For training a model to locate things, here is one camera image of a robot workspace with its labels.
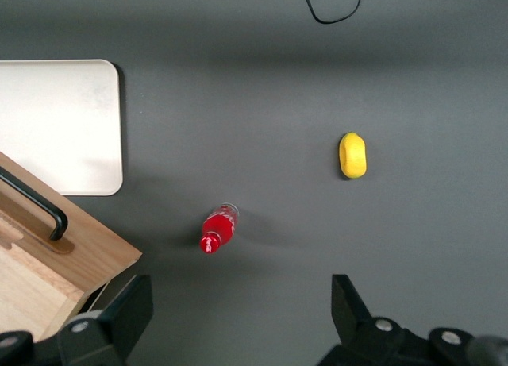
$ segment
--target black wire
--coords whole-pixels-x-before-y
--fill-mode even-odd
[[[354,13],[356,13],[356,11],[358,10],[358,8],[360,7],[360,2],[362,0],[358,0],[358,3],[356,4],[356,7],[355,9],[348,15],[346,15],[345,17],[342,17],[342,18],[339,18],[339,19],[335,19],[335,20],[332,20],[332,21],[324,21],[322,19],[320,19],[316,13],[314,12],[314,8],[312,7],[312,3],[310,3],[310,0],[306,0],[307,1],[307,5],[309,6],[309,9],[310,9],[310,13],[312,14],[312,16],[314,17],[314,19],[319,22],[319,23],[322,23],[323,25],[331,25],[332,23],[337,23],[337,22],[341,22],[341,21],[345,21],[346,19],[348,19],[349,17],[351,17]]]

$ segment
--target drawer handle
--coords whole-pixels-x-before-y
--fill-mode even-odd
[[[30,201],[38,205],[42,210],[46,211],[52,216],[53,219],[55,219],[56,227],[49,237],[50,240],[58,241],[64,235],[69,221],[67,219],[67,215],[65,215],[65,213],[60,208],[49,202],[45,197],[37,193],[26,183],[23,183],[14,175],[10,174],[2,166],[0,166],[0,179],[11,186],[14,190],[28,198]]]

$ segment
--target red bottle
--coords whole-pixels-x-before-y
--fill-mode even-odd
[[[222,203],[205,220],[200,247],[203,252],[214,253],[225,245],[235,233],[238,209],[231,203]]]

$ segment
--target white tray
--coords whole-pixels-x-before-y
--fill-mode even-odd
[[[0,152],[63,195],[117,192],[116,68],[105,60],[0,61]]]

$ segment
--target yellow object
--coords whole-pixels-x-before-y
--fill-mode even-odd
[[[341,169],[348,178],[359,178],[367,171],[367,155],[364,139],[354,132],[349,132],[339,144]]]

